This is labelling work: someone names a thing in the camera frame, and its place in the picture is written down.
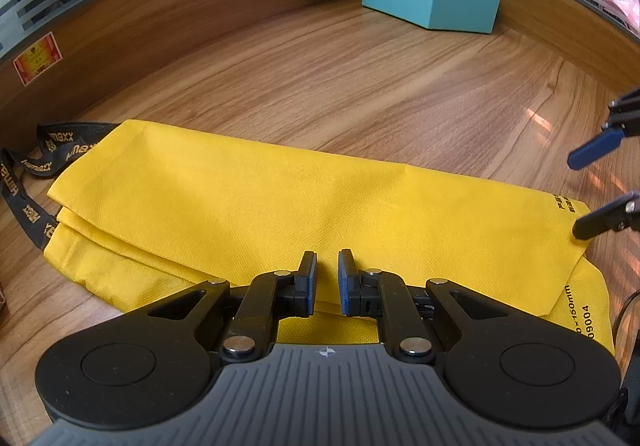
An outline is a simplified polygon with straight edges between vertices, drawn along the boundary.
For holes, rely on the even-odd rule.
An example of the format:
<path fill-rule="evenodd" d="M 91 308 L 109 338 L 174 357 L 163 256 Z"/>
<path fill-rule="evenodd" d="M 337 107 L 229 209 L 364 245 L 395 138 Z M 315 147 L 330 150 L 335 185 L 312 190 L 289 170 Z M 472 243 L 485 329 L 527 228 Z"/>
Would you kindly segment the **yellow fabric shopping bag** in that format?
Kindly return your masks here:
<path fill-rule="evenodd" d="M 407 284 L 434 277 L 612 348 L 604 278 L 572 234 L 580 201 L 525 187 L 150 121 L 37 130 L 1 155 L 1 192 L 46 261 L 123 312 L 206 280 L 232 286 L 318 258 L 317 315 L 283 342 L 371 342 L 343 324 L 342 249 Z"/>

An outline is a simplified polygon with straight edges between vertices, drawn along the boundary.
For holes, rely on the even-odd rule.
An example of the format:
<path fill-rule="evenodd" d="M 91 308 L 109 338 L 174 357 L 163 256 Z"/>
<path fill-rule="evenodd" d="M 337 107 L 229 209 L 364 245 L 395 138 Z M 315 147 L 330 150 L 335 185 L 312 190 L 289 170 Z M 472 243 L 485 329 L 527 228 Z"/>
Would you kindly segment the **red orange sticker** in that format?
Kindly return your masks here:
<path fill-rule="evenodd" d="M 48 32 L 13 59 L 13 67 L 22 84 L 27 86 L 63 59 L 54 33 Z"/>

